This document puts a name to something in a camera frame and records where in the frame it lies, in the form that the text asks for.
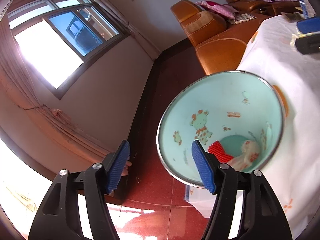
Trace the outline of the person left hand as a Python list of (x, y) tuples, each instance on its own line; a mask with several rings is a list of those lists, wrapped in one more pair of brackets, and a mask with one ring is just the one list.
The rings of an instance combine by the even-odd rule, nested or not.
[(124, 166), (124, 169), (121, 174), (120, 181), (118, 183), (118, 186), (115, 190), (112, 191), (110, 196), (117, 198), (117, 199), (123, 199), (126, 194), (126, 188), (127, 188), (127, 179), (129, 175), (129, 168), (131, 167), (132, 163), (130, 161), (130, 157), (128, 157), (126, 164)]

